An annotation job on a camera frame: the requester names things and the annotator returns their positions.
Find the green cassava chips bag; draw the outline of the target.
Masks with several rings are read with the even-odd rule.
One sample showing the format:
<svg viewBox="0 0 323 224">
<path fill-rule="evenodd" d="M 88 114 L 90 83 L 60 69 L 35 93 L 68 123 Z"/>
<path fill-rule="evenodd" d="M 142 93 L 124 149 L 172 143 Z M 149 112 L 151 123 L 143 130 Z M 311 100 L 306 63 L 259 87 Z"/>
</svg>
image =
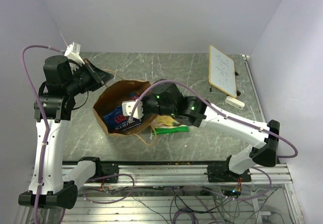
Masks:
<svg viewBox="0 0 323 224">
<path fill-rule="evenodd" d="M 180 125 L 170 116 L 157 116 L 156 119 L 152 121 L 151 126 L 158 135 L 189 132 L 188 126 Z"/>
</svg>

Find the brown paper bag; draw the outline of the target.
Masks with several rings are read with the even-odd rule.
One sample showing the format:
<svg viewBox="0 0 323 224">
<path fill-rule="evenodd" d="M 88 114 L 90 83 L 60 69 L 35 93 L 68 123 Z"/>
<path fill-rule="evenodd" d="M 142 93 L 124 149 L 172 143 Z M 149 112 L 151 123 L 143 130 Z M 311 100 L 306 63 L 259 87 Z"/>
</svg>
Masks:
<svg viewBox="0 0 323 224">
<path fill-rule="evenodd" d="M 99 126 L 107 136 L 130 136 L 134 135 L 147 146 L 155 146 L 157 142 L 156 129 L 152 126 L 156 116 L 147 116 L 141 120 L 128 121 L 128 116 L 123 114 L 122 103 L 135 101 L 151 86 L 148 81 L 127 80 L 117 73 L 105 69 L 119 78 L 98 97 L 92 110 Z M 151 128 L 154 136 L 151 141 L 146 142 L 139 133 Z"/>
</svg>

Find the blue snack box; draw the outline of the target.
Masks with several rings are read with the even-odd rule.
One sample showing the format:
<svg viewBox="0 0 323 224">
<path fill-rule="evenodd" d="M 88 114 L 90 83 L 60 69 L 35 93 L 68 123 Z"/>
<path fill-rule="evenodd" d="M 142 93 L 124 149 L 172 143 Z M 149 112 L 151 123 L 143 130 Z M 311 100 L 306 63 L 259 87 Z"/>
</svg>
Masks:
<svg viewBox="0 0 323 224">
<path fill-rule="evenodd" d="M 134 119 L 130 122 L 128 118 L 123 115 L 121 106 L 117 106 L 113 111 L 102 117 L 103 122 L 111 133 L 125 132 L 141 125 L 141 120 Z"/>
</svg>

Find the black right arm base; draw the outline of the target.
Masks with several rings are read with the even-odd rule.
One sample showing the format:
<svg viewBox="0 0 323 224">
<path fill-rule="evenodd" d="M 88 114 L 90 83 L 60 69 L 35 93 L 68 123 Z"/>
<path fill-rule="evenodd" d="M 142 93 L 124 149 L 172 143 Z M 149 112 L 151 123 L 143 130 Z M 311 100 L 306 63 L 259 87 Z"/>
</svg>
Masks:
<svg viewBox="0 0 323 224">
<path fill-rule="evenodd" d="M 238 182 L 239 179 L 242 182 L 251 182 L 251 176 L 248 173 L 249 170 L 242 174 L 235 174 L 227 170 L 227 167 L 220 163 L 208 165 L 206 172 L 204 172 L 208 177 L 209 183 Z"/>
</svg>

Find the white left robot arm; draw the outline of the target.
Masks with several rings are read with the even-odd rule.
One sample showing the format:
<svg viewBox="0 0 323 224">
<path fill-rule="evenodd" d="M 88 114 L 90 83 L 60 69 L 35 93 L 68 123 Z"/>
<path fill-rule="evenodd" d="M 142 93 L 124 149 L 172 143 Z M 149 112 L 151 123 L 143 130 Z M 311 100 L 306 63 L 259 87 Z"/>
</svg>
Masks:
<svg viewBox="0 0 323 224">
<path fill-rule="evenodd" d="M 98 157 L 82 157 L 66 175 L 62 173 L 63 150 L 75 96 L 94 92 L 113 79 L 113 75 L 94 66 L 88 59 L 81 63 L 64 55 L 44 61 L 46 80 L 36 93 L 34 103 L 37 128 L 36 162 L 28 191 L 19 195 L 22 206 L 72 209 L 78 190 L 88 180 L 98 182 L 103 175 Z"/>
</svg>

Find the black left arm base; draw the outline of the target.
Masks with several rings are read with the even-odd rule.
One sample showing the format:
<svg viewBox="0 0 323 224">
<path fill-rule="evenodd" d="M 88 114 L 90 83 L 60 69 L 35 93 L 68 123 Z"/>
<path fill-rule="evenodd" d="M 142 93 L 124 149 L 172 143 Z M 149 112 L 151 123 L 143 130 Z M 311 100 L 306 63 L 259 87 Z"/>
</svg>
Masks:
<svg viewBox="0 0 323 224">
<path fill-rule="evenodd" d="M 105 181 L 106 183 L 117 183 L 119 167 L 115 163 L 98 162 L 95 164 L 95 174 L 87 182 Z"/>
</svg>

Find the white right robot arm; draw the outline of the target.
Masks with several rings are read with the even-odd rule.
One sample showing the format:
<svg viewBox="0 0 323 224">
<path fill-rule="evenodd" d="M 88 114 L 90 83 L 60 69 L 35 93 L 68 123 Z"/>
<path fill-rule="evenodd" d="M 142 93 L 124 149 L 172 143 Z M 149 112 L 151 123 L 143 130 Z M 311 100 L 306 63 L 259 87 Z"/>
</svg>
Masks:
<svg viewBox="0 0 323 224">
<path fill-rule="evenodd" d="M 182 125 L 218 129 L 248 143 L 239 153 L 227 157 L 222 170 L 227 181 L 236 180 L 256 165 L 274 167 L 277 163 L 280 129 L 277 121 L 257 122 L 229 113 L 195 91 L 185 96 L 173 80 L 161 79 L 152 84 L 139 96 L 136 105 L 143 116 L 170 116 Z"/>
</svg>

